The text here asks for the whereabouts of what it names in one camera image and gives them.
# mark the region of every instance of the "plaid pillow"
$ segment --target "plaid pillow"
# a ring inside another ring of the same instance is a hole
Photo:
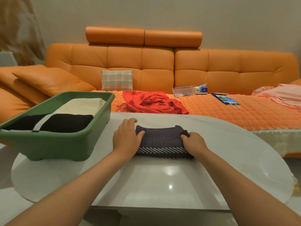
[[[102,90],[133,90],[133,70],[102,70]]]

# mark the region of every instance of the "red scarf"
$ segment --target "red scarf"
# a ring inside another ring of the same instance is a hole
[[[136,113],[189,114],[182,102],[163,92],[123,91],[126,107]]]

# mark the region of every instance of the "left hand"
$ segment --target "left hand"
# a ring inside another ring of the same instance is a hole
[[[137,152],[145,134],[145,131],[141,131],[136,135],[136,122],[137,119],[135,118],[124,119],[113,136],[113,151],[119,152],[119,154],[126,156],[128,159],[131,159]]]

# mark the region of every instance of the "hand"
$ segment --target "hand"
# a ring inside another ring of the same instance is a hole
[[[124,119],[122,124],[114,132],[113,136],[113,151],[119,152],[120,155],[126,156],[131,159],[137,152],[142,137],[145,131],[141,131],[136,135],[135,123],[137,119],[131,118],[129,120]]]
[[[199,133],[190,132],[189,135],[189,138],[185,135],[181,135],[181,139],[183,140],[186,151],[197,158],[202,151],[208,149],[207,145]]]

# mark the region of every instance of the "orange knitted blanket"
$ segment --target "orange knitted blanket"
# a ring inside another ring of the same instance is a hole
[[[122,91],[112,91],[116,98],[112,112],[128,112],[120,105],[125,102]],[[224,105],[211,94],[179,97],[177,100],[190,115],[202,115],[231,122],[249,131],[269,129],[301,129],[301,113],[279,105],[268,98],[248,95],[229,95],[240,103],[240,109]]]

